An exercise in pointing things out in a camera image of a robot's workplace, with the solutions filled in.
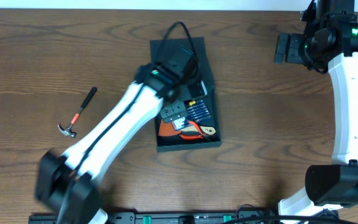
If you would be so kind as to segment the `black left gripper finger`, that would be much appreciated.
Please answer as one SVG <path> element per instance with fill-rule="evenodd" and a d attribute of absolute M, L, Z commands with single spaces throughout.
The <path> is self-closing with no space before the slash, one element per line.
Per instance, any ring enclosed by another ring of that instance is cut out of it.
<path fill-rule="evenodd" d="M 175 115 L 173 108 L 171 106 L 165 106 L 160 111 L 161 119 L 164 123 L 169 123 L 172 121 L 172 116 Z"/>
<path fill-rule="evenodd" d="M 176 101 L 171 105 L 173 114 L 171 115 L 171 120 L 177 120 L 180 118 L 185 118 L 188 116 L 186 106 L 183 101 Z"/>

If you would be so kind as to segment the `orange scraper with beige handle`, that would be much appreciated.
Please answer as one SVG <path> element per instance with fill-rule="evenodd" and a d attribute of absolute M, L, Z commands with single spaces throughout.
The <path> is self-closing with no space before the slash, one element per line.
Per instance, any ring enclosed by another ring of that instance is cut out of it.
<path fill-rule="evenodd" d="M 208 136 L 212 136 L 216 133 L 216 130 L 213 127 L 210 128 L 210 133 Z M 175 130 L 172 123 L 164 123 L 163 121 L 160 122 L 160 127 L 158 130 L 158 135 L 161 137 L 169 137 L 178 135 L 181 133 L 181 129 Z"/>

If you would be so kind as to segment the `blue precision screwdriver set case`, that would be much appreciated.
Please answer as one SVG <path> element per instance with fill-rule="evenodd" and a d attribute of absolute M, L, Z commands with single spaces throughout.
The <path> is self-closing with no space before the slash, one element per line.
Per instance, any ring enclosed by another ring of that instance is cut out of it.
<path fill-rule="evenodd" d="M 193 106 L 188 106 L 187 104 L 188 103 L 186 103 L 185 106 L 188 112 L 188 116 L 171 122 L 175 130 L 188 127 L 188 121 L 200 123 L 201 121 L 206 121 L 211 118 L 211 113 L 209 112 L 209 109 L 203 100 L 197 100 L 196 104 Z"/>

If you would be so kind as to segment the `red handled cutting pliers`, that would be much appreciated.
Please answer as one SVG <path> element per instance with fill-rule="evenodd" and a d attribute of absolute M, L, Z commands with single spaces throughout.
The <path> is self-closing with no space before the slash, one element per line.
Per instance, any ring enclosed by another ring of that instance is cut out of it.
<path fill-rule="evenodd" d="M 194 121 L 188 121 L 188 124 L 189 126 L 183 128 L 180 133 L 180 137 L 184 140 L 204 139 L 210 133 L 209 127 L 200 126 Z"/>

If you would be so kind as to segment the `black yellow screwdriver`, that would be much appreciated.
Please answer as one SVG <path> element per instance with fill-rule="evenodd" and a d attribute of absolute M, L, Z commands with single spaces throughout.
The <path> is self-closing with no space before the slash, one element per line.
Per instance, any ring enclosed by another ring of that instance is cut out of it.
<path fill-rule="evenodd" d="M 188 106 L 193 106 L 193 105 L 195 105 L 195 104 L 196 104 L 196 101 L 193 100 L 193 101 L 189 101 L 187 105 L 188 105 Z"/>

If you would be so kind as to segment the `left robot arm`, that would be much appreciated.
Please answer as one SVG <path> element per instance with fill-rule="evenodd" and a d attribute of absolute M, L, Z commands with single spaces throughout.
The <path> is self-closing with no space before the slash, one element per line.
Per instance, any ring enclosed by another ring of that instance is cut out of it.
<path fill-rule="evenodd" d="M 175 101 L 183 87 L 200 78 L 194 47 L 179 45 L 166 56 L 141 65 L 119 103 L 83 139 L 61 156 L 48 151 L 39 162 L 35 197 L 57 214 L 57 223 L 106 223 L 98 186 L 113 160 L 165 101 Z"/>

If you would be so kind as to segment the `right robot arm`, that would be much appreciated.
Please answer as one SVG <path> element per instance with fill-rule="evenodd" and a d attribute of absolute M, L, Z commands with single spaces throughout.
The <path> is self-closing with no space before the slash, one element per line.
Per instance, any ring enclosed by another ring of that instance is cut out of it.
<path fill-rule="evenodd" d="M 330 165 L 308 168 L 304 187 L 278 203 L 278 214 L 318 216 L 358 205 L 358 20 L 354 0 L 311 1 L 301 34 L 280 34 L 275 63 L 328 74 L 334 92 L 335 138 Z"/>

